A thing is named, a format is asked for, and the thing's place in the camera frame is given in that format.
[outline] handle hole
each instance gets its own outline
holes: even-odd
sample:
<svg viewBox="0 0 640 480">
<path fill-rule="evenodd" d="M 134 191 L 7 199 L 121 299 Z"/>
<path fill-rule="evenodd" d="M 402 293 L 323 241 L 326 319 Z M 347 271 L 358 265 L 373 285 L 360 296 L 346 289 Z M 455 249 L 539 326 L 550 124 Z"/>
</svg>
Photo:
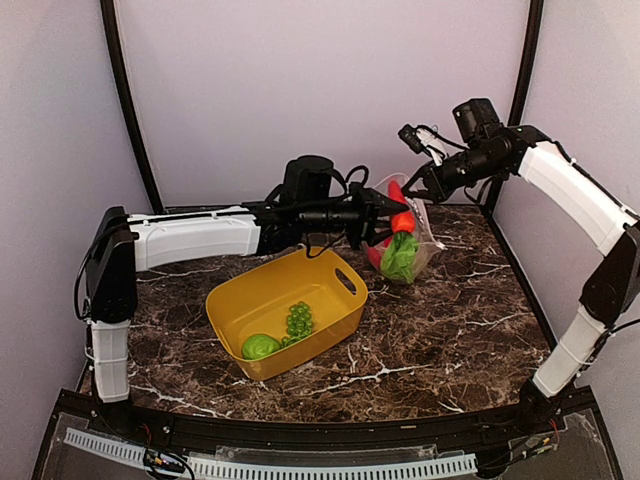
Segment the handle hole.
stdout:
<svg viewBox="0 0 640 480">
<path fill-rule="evenodd" d="M 351 292 L 351 295 L 356 294 L 356 286 L 344 273 L 342 273 L 342 270 L 339 268 L 336 268 L 336 277 L 338 277 L 340 283 L 342 283 L 344 287 Z"/>
</svg>

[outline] yellow bin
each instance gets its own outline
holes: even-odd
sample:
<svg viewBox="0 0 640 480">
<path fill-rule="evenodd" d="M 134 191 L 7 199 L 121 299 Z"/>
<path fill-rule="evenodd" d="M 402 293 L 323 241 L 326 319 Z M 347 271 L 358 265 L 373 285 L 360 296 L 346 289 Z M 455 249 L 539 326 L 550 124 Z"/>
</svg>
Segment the yellow bin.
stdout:
<svg viewBox="0 0 640 480">
<path fill-rule="evenodd" d="M 207 314 L 220 342 L 244 373 L 253 380 L 266 380 L 311 360 L 355 332 L 368 295 L 360 276 L 332 251 L 314 259 L 298 251 L 216 287 L 207 298 Z M 251 335 L 264 333 L 278 341 L 287 335 L 289 307 L 300 301 L 311 307 L 311 335 L 260 360 L 243 359 L 242 345 Z"/>
</svg>

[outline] white wall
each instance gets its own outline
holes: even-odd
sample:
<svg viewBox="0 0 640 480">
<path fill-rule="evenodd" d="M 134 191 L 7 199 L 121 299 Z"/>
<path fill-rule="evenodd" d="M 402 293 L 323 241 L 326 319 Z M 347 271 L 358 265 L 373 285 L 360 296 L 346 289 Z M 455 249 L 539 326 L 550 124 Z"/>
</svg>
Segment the white wall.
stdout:
<svg viewBox="0 0 640 480">
<path fill-rule="evenodd" d="M 525 112 L 600 183 L 640 209 L 640 3 L 545 4 Z M 550 200 L 512 179 L 498 221 L 557 336 L 573 319 L 582 284 L 600 261 L 586 235 Z M 626 320 L 640 316 L 640 301 Z M 625 478 L 640 478 L 640 328 L 613 338 L 582 384 L 591 384 Z"/>
<path fill-rule="evenodd" d="M 104 209 L 148 206 L 98 1 L 0 2 L 0 477 L 30 478 L 83 365 L 78 263 Z"/>
<path fill-rule="evenodd" d="M 119 0 L 129 79 L 168 205 L 259 200 L 287 161 L 376 181 L 426 160 L 397 137 L 474 96 L 507 118 L 528 2 Z"/>
</svg>

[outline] marble table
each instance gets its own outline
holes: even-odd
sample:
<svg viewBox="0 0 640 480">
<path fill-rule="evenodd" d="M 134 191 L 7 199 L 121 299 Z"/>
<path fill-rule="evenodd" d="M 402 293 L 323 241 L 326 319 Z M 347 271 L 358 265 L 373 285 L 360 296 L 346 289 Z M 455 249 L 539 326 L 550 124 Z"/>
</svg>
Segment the marble table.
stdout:
<svg viewBox="0 0 640 480">
<path fill-rule="evenodd" d="M 336 248 L 369 288 L 359 329 L 265 382 L 246 378 L 225 352 L 205 299 L 274 256 L 211 258 L 140 275 L 129 339 L 134 403 L 243 420 L 366 422 L 517 402 L 520 385 L 549 353 L 538 322 L 478 208 L 428 213 L 447 249 L 411 286 L 386 281 L 360 252 Z M 81 391 L 88 389 L 85 379 Z"/>
</svg>

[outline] white slotted strip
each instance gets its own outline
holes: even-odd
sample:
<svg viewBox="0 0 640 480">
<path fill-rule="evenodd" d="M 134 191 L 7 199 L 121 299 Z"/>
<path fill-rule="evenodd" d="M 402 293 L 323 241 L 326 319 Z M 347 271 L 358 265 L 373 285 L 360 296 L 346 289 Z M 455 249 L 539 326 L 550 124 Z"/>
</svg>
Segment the white slotted strip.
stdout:
<svg viewBox="0 0 640 480">
<path fill-rule="evenodd" d="M 100 457 L 144 468 L 144 448 L 87 432 L 67 429 L 64 442 Z M 435 480 L 476 473 L 474 454 L 389 465 L 362 467 L 281 467 L 189 457 L 196 478 L 203 480 Z"/>
</svg>

